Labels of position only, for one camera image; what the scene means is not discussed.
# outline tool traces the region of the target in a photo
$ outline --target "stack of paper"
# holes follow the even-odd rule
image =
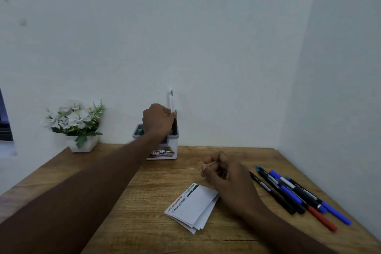
[[[204,228],[217,199],[217,191],[193,183],[164,213],[194,234]]]

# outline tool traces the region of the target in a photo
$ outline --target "pen holder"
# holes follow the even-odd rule
[[[143,124],[136,126],[132,137],[136,140],[142,136]],[[177,145],[179,140],[179,129],[177,128],[176,135],[172,135],[172,131],[165,136],[164,140],[160,143],[159,147],[152,151],[147,160],[174,160],[177,158]]]

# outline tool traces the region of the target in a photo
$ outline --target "forearm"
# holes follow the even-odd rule
[[[0,224],[0,253],[80,253],[163,137],[148,133],[34,199]]]
[[[291,226],[265,206],[261,207],[258,211],[248,212],[245,214],[244,220],[261,239],[279,253],[337,253]]]

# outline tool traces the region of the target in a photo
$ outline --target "white flower pot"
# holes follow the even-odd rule
[[[78,149],[77,142],[75,141],[77,137],[74,136],[66,136],[66,144],[70,148],[73,153],[88,153],[95,148],[98,144],[99,136],[88,136],[86,142],[83,146]]]

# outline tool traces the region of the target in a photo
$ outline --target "hand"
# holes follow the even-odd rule
[[[173,120],[176,116],[177,112],[171,113],[169,108],[153,103],[143,112],[143,130],[146,134],[155,132],[166,136],[172,129]]]
[[[238,216],[243,218],[253,211],[267,209],[255,189],[248,168],[240,162],[223,152],[205,157],[203,162],[201,175]]]

